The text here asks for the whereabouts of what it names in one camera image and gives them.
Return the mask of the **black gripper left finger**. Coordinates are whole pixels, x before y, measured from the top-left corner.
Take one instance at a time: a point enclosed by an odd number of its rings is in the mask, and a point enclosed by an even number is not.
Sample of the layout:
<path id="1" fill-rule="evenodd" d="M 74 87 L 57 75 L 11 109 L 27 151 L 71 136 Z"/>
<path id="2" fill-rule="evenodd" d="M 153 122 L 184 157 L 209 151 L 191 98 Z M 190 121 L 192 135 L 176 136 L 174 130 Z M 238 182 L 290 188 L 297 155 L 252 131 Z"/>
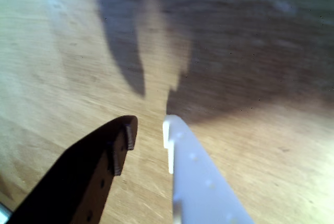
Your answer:
<path id="1" fill-rule="evenodd" d="M 138 119 L 117 117 L 57 159 L 8 223 L 99 223 L 114 177 L 134 149 Z"/>

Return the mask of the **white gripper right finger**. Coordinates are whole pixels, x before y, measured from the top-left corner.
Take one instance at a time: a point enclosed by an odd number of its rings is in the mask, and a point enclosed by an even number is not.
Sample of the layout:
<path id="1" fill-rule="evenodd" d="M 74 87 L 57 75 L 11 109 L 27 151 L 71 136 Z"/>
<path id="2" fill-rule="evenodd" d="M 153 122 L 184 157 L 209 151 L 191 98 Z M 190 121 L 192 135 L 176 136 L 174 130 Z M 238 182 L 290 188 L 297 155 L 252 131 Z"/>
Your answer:
<path id="1" fill-rule="evenodd" d="M 173 176 L 173 223 L 253 223 L 200 141 L 179 116 L 164 118 L 163 145 Z"/>

